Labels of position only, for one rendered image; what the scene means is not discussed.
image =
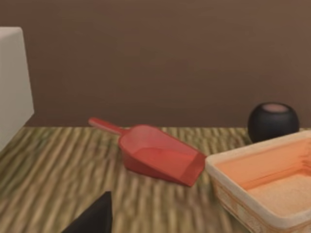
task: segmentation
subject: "black object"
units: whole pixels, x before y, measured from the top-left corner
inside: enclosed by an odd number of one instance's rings
[[[283,103],[267,102],[258,105],[248,120],[248,135],[253,143],[299,131],[295,110]]]
[[[105,192],[62,233],[111,233],[111,192]]]

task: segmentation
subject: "striped tabletop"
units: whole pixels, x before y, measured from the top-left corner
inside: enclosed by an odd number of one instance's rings
[[[206,155],[249,143],[245,129],[162,128]],[[112,191],[113,233],[246,233],[204,171],[189,188],[127,171],[117,137],[94,128],[23,128],[0,153],[0,233],[58,233]]]

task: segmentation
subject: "white block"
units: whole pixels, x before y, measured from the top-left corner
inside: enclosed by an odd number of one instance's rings
[[[23,31],[0,27],[0,151],[33,114]]]

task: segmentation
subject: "table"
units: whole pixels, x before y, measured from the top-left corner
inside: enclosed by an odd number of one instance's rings
[[[239,128],[162,128],[206,155],[249,142]],[[127,171],[117,136],[94,128],[23,128],[0,153],[0,232],[57,233],[112,191],[113,233],[247,233],[204,171],[189,188]]]

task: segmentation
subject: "red dustpan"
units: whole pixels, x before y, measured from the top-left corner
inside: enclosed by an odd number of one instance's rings
[[[120,135],[124,166],[133,172],[192,186],[205,167],[205,155],[158,128],[137,125],[126,130],[97,118],[89,124]]]

